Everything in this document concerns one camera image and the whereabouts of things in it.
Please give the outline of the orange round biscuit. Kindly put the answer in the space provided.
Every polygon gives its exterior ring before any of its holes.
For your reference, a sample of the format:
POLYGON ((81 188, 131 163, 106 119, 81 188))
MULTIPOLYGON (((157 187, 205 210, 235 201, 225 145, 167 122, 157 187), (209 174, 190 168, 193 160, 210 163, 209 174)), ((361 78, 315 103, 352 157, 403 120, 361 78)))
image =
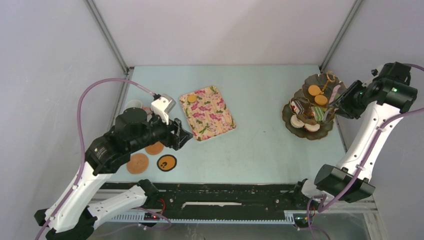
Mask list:
POLYGON ((314 101, 318 104, 318 105, 322 105, 325 106, 328 103, 328 98, 323 95, 323 94, 318 94, 314 97, 314 101))
POLYGON ((318 85, 310 85, 308 87, 308 93, 311 96, 318 96, 318 95, 321 94, 321 92, 322 92, 322 90, 321 90, 321 88, 318 85))

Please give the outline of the floral rectangular tray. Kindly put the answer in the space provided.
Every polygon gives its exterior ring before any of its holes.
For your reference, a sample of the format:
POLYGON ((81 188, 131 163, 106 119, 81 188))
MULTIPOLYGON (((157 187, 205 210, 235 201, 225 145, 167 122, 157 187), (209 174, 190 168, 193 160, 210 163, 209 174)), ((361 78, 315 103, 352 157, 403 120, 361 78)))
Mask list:
POLYGON ((225 134, 237 127, 223 96, 214 85, 184 94, 179 102, 193 137, 198 142, 225 134), (196 102, 189 103, 189 95, 196 95, 196 102))

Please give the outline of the green striped cake slice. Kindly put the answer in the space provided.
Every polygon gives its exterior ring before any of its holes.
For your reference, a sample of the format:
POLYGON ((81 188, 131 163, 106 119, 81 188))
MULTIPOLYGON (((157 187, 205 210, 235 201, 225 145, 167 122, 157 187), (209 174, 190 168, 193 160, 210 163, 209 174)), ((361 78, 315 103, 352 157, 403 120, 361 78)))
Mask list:
POLYGON ((326 121, 326 113, 322 107, 313 106, 312 113, 316 122, 325 122, 326 121))

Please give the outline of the three tier black cake stand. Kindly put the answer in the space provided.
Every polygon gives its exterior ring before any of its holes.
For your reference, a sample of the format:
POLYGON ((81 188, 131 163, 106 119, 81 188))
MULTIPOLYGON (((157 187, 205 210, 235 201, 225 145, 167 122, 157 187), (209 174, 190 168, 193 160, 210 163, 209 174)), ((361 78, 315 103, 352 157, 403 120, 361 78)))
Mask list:
POLYGON ((331 71, 326 73, 318 73, 313 74, 307 77, 304 80, 303 85, 299 90, 297 90, 293 97, 289 100, 289 102, 284 105, 281 114, 282 114, 282 120, 284 121, 285 127, 288 129, 289 132, 291 132, 293 135, 295 135, 298 138, 304 138, 308 140, 320 140, 322 138, 325 138, 328 136, 329 132, 333 129, 334 123, 335 123, 335 109, 331 108, 327 120, 328 122, 317 122, 315 121, 314 114, 312 112, 312 107, 318 106, 324 109, 324 111, 327 110, 329 106, 329 100, 332 95, 332 91, 335 86, 341 85, 340 89, 337 92, 337 95, 335 97, 335 100, 341 96, 341 94, 347 89, 344 82, 339 80, 338 77, 336 77, 331 71), (321 89, 321 95, 324 95, 328 98, 328 103, 326 105, 318 105, 314 101, 314 97, 308 93, 308 87, 311 85, 317 85, 321 89), (304 99, 309 102, 310 106, 309 108, 304 112, 304 114, 295 114, 293 113, 290 103, 294 99, 304 99), (290 119, 292 115, 296 115, 299 120, 304 122, 304 124, 319 124, 320 129, 316 132, 309 132, 304 127, 302 128, 294 128, 292 127, 290 123, 290 119))

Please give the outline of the white donut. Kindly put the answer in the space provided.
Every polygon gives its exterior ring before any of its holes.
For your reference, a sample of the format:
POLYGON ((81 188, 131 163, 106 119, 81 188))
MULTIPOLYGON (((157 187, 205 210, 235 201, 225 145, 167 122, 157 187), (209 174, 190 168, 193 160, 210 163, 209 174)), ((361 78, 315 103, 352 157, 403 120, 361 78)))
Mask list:
POLYGON ((309 132, 317 132, 321 128, 321 125, 305 123, 303 127, 309 132))
POLYGON ((290 124, 296 129, 303 128, 305 126, 305 123, 299 120, 295 114, 291 116, 290 124))

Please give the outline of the chocolate cake piece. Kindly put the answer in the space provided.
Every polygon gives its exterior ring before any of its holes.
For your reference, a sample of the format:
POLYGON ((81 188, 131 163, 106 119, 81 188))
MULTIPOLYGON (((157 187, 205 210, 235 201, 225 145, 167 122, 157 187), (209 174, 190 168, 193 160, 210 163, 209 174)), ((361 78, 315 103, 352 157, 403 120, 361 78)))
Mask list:
POLYGON ((296 98, 290 102, 290 107, 294 114, 301 115, 310 107, 310 103, 307 100, 296 98))

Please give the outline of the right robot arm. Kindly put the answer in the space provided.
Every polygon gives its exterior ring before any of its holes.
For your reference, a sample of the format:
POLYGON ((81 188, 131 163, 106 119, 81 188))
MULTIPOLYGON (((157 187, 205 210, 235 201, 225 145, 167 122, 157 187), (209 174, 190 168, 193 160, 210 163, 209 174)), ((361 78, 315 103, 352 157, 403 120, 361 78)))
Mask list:
POLYGON ((375 162, 395 126, 406 116, 423 112, 411 110, 418 90, 411 84, 411 63, 389 62, 373 69, 368 82, 356 80, 340 97, 330 103, 338 116, 362 118, 362 124, 346 155, 336 166, 324 164, 314 180, 303 181, 291 194, 291 204, 304 209, 312 199, 329 199, 324 210, 336 201, 354 203, 370 197, 375 162))

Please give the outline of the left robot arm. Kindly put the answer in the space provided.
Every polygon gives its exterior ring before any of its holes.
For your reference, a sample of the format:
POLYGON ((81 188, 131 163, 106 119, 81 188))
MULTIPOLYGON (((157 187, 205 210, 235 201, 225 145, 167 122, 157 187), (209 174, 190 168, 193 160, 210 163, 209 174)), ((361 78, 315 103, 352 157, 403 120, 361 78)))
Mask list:
POLYGON ((96 138, 86 150, 78 173, 50 208, 38 210, 34 217, 42 228, 48 228, 48 240, 86 240, 104 222, 121 212, 136 207, 153 208, 159 198, 158 189, 147 179, 130 189, 92 203, 97 191, 131 155, 155 143, 179 150, 193 134, 182 128, 178 118, 163 122, 141 108, 129 108, 115 119, 114 126, 96 138))

